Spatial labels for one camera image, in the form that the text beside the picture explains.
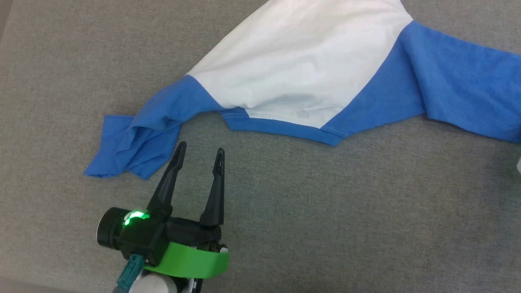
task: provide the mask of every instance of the camera lens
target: camera lens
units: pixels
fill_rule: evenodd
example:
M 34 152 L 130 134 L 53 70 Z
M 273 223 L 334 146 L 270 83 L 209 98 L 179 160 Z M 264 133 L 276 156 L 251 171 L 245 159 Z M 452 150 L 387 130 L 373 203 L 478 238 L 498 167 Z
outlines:
M 101 218 L 97 228 L 97 241 L 103 247 L 119 250 L 118 237 L 123 228 L 123 219 L 129 210 L 111 207 Z

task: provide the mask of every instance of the white object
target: white object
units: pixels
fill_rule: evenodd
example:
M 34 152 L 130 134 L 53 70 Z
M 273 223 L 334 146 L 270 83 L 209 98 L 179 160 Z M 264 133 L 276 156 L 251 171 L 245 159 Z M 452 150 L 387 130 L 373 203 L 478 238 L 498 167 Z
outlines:
M 320 128 L 367 85 L 412 20 L 400 0 L 270 0 L 188 75 L 224 108 Z
M 182 293 L 191 293 L 197 284 L 194 279 L 189 279 Z M 176 283 L 171 277 L 156 273 L 141 275 L 132 284 L 129 293 L 178 293 Z

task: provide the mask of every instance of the gray table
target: gray table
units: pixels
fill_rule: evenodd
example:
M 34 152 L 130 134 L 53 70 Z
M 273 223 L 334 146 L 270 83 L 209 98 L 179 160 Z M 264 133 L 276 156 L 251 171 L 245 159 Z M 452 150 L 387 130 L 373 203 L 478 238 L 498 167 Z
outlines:
M 82 176 L 103 115 L 135 114 L 264 1 L 14 0 L 0 45 L 4 288 L 110 291 L 124 261 L 97 245 L 97 221 L 144 207 L 162 171 Z M 521 53 L 520 1 L 404 5 L 427 26 Z M 199 216 L 227 151 L 232 259 L 205 292 L 521 290 L 518 145 L 415 117 L 332 148 L 232 132 L 215 113 L 180 140 L 181 217 Z

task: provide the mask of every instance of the gray upholstery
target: gray upholstery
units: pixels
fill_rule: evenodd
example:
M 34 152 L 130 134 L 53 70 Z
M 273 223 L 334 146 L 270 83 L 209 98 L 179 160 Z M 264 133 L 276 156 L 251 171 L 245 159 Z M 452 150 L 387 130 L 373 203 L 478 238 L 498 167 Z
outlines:
M 43 287 L 35 284 L 17 282 L 0 276 L 0 288 L 2 293 L 70 293 L 56 288 Z
M 5 23 L 11 10 L 12 3 L 13 0 L 0 0 L 0 42 L 2 41 L 2 37 L 4 35 Z
M 111 206 L 144 207 L 162 172 L 83 176 L 103 115 L 135 114 L 264 1 L 14 0 L 0 44 L 1 277 L 110 292 L 125 262 L 97 245 L 97 222 Z M 521 53 L 519 1 L 404 5 Z M 521 290 L 519 145 L 415 117 L 332 148 L 232 132 L 215 113 L 180 140 L 178 216 L 199 216 L 218 147 L 227 155 L 231 263 L 204 292 Z

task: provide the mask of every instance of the blue sleeve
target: blue sleeve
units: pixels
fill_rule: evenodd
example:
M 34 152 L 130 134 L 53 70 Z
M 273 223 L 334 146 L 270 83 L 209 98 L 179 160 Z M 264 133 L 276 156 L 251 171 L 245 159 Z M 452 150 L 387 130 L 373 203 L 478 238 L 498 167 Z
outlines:
M 352 134 L 424 113 L 521 142 L 521 57 L 413 21 L 367 86 L 324 129 Z
M 223 109 L 185 76 L 155 94 L 135 117 L 106 116 L 100 150 L 84 173 L 112 177 L 128 170 L 147 179 L 170 159 L 181 123 Z

